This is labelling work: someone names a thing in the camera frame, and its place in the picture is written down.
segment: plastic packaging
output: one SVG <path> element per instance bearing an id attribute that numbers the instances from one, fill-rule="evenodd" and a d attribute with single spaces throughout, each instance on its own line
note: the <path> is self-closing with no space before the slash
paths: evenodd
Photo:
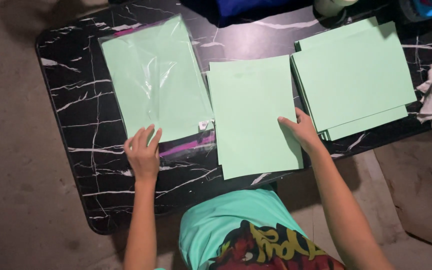
<path id="1" fill-rule="evenodd" d="M 208 90 L 180 15 L 98 39 L 126 134 L 162 128 L 160 142 L 213 128 Z M 200 122 L 209 125 L 200 129 Z"/>

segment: concrete floor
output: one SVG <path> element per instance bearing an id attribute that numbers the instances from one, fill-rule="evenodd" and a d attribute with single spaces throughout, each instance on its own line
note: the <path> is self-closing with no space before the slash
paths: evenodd
<path id="1" fill-rule="evenodd" d="M 121 269 L 126 232 L 87 226 L 33 48 L 36 35 L 92 8 L 62 0 L 0 1 L 0 269 Z M 91 1 L 94 8 L 104 0 Z M 378 242 L 399 269 L 432 269 L 432 246 L 406 236 L 373 151 L 337 162 Z M 280 181 L 303 230 L 336 258 L 308 170 Z M 178 215 L 157 221 L 158 264 L 184 269 Z"/>

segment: blue fabric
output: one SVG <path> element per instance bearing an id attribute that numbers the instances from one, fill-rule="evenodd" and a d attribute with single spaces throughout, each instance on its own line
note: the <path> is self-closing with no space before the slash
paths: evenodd
<path id="1" fill-rule="evenodd" d="M 289 1 L 290 0 L 216 0 L 219 8 L 219 15 L 223 20 L 250 9 L 281 6 Z"/>
<path id="2" fill-rule="evenodd" d="M 226 235 L 242 220 L 258 226 L 281 224 L 300 232 L 278 195 L 272 190 L 239 190 L 226 193 L 190 208 L 181 219 L 179 249 L 189 269 L 207 269 Z"/>

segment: marble tabletop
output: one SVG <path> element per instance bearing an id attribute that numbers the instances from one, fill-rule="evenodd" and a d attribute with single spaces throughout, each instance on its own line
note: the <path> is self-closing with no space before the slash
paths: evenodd
<path id="1" fill-rule="evenodd" d="M 209 62 L 289 55 L 294 52 L 295 40 L 371 16 L 379 23 L 398 21 L 398 12 L 387 1 L 360 2 L 338 19 L 316 18 L 309 4 L 293 4 L 248 12 L 237 21 L 227 22 L 229 26 L 218 27 L 214 7 L 188 0 L 141 0 L 40 34 L 36 52 L 89 226 L 98 234 L 127 227 L 135 181 L 123 151 L 126 134 L 98 38 L 181 14 L 204 72 Z M 277 15 L 267 16 L 265 12 Z M 397 23 L 396 27 L 416 87 L 425 80 L 432 63 L 432 21 Z M 294 102 L 302 107 L 297 90 Z M 333 158 L 341 158 L 428 131 L 430 125 L 416 119 L 420 107 L 420 102 L 414 102 L 403 119 L 324 143 Z M 156 215 L 182 211 L 215 196 L 267 184 L 292 173 L 267 172 L 223 180 L 213 130 L 161 143 L 160 152 L 165 155 L 156 184 Z"/>

